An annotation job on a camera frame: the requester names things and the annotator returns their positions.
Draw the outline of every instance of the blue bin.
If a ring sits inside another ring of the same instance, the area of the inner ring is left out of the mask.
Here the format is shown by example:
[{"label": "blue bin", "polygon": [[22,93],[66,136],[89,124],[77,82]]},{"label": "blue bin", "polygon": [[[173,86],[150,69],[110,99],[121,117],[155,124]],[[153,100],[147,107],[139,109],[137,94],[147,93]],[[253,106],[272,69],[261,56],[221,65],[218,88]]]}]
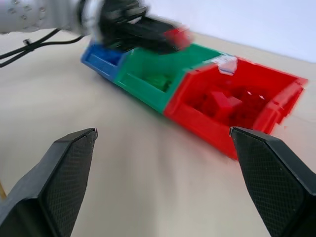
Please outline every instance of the blue bin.
[{"label": "blue bin", "polygon": [[126,54],[105,49],[99,44],[91,42],[81,58],[81,62],[104,78],[114,81]]}]

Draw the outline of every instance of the red object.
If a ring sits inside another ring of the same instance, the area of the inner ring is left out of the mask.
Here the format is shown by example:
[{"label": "red object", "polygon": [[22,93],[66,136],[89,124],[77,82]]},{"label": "red object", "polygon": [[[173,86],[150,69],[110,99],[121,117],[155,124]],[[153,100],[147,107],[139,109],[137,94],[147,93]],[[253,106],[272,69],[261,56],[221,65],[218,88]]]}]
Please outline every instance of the red object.
[{"label": "red object", "polygon": [[189,47],[193,41],[190,32],[182,27],[166,31],[164,35],[173,41],[180,50]]},{"label": "red object", "polygon": [[270,134],[292,111],[307,82],[241,58],[232,76],[211,64],[185,75],[164,115],[237,159],[230,127]]}]

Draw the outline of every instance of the white wall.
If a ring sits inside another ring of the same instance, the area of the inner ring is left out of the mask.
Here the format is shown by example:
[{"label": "white wall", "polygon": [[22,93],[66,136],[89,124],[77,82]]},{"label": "white wall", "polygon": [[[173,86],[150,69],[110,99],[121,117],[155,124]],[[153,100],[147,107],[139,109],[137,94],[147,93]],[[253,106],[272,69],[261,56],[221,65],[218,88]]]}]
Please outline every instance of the white wall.
[{"label": "white wall", "polygon": [[316,0],[145,0],[192,31],[316,63]]}]

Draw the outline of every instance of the white table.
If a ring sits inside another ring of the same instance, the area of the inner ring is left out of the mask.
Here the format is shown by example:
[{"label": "white table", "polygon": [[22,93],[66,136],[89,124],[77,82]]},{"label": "white table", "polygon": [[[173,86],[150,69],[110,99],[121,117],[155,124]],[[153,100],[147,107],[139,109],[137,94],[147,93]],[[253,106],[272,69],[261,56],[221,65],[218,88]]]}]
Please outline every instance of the white table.
[{"label": "white table", "polygon": [[[2,36],[0,53],[45,34]],[[54,39],[71,37],[60,33]],[[196,39],[316,80],[312,64],[217,39]],[[74,237],[268,237],[239,164],[81,64],[88,41],[44,47],[1,69],[0,180],[6,191],[54,140],[97,127],[99,138]],[[285,121],[288,129],[281,126],[275,134],[315,168],[315,147],[306,145],[303,151],[298,145],[316,131],[315,123],[300,119],[316,121],[316,110],[308,112],[315,109],[313,89],[316,92],[315,86],[309,88],[294,117]],[[302,124],[306,126],[299,131]]]}]

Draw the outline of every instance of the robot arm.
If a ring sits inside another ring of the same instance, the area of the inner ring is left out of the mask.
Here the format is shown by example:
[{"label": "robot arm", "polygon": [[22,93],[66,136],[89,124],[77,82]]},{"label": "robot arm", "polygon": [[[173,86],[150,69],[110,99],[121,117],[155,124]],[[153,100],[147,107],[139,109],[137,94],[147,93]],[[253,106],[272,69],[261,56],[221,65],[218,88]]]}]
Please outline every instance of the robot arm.
[{"label": "robot arm", "polygon": [[0,33],[57,28],[92,35],[105,47],[160,54],[190,44],[186,31],[146,16],[138,0],[0,0]]}]

